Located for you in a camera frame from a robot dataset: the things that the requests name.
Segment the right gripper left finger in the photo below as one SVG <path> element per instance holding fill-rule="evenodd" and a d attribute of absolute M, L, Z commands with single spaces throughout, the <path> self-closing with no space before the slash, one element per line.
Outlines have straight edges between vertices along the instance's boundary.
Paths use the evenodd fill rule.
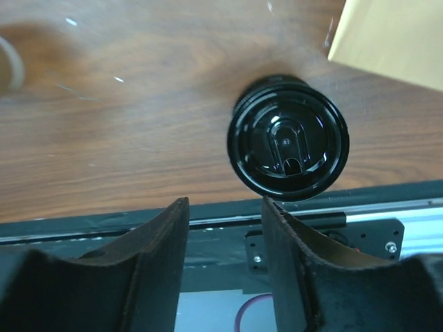
<path fill-rule="evenodd" d="M 2 331 L 173 331 L 190 206 L 162 213 L 78 258 L 1 250 Z"/>

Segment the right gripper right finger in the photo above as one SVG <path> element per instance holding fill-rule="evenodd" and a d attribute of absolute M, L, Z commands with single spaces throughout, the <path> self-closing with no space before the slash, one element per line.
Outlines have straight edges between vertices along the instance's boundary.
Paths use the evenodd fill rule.
<path fill-rule="evenodd" d="M 269 198 L 262 230 L 279 331 L 441 331 L 442 256 L 373 257 Z"/>

